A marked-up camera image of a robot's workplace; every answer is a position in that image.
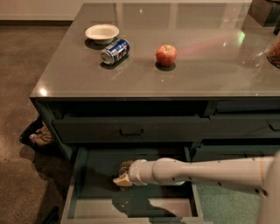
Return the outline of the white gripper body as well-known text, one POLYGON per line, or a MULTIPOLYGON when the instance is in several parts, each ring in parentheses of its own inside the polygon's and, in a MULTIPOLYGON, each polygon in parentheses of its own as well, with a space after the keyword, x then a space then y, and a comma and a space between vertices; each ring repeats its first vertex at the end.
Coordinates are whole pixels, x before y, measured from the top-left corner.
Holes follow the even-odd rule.
POLYGON ((141 179, 140 171, 147 163, 145 159, 139 159, 132 163, 129 168, 129 179, 133 185, 136 186, 147 186, 147 183, 141 179))

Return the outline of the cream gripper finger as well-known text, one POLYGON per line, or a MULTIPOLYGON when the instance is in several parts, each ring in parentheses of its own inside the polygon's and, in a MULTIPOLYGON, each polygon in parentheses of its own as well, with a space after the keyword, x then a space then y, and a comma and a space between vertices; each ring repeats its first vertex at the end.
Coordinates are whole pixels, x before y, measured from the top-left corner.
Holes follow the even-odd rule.
POLYGON ((132 181, 130 180, 130 176, 127 172, 125 172, 124 174, 122 174, 120 177, 118 178, 114 178, 113 182, 120 187, 130 187, 133 185, 132 181))
POLYGON ((133 160, 127 160, 120 164, 118 175, 121 176, 125 173, 128 173, 131 165, 133 164, 133 160))

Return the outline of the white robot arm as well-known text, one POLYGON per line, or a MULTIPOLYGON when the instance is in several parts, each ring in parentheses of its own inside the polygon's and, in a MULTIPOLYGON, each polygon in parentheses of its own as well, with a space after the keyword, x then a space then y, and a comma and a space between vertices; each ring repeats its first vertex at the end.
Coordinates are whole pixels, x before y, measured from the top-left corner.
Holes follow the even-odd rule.
POLYGON ((280 153, 272 157, 247 157, 206 162, 174 158, 138 159, 121 163, 123 174, 113 182, 120 187, 180 186, 186 181, 258 193, 261 205, 257 224, 280 224, 280 153))

